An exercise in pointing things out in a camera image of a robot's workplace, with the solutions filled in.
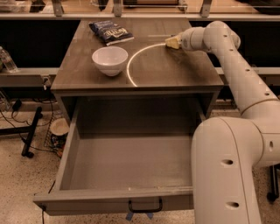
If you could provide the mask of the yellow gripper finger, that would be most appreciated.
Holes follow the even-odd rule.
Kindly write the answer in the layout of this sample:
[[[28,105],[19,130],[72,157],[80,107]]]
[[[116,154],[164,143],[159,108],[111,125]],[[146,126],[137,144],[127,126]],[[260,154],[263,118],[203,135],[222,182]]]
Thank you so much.
[[[181,37],[179,35],[167,38],[165,45],[173,49],[179,49],[181,46]]]

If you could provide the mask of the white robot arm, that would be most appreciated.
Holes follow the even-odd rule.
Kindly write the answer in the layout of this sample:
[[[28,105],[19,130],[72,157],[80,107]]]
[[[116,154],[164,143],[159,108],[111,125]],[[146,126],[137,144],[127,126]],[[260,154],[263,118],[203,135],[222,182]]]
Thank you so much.
[[[165,41],[168,47],[212,53],[241,116],[202,122],[192,138],[195,224],[262,224],[252,170],[280,161],[280,101],[239,54],[240,38],[214,21]]]

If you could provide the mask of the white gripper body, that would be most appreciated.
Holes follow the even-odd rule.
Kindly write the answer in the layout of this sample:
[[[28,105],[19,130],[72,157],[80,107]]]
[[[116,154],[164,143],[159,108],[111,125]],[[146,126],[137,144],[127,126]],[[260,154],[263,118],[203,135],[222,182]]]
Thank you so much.
[[[184,51],[203,51],[207,52],[207,46],[204,43],[203,27],[192,27],[181,33],[181,48]]]

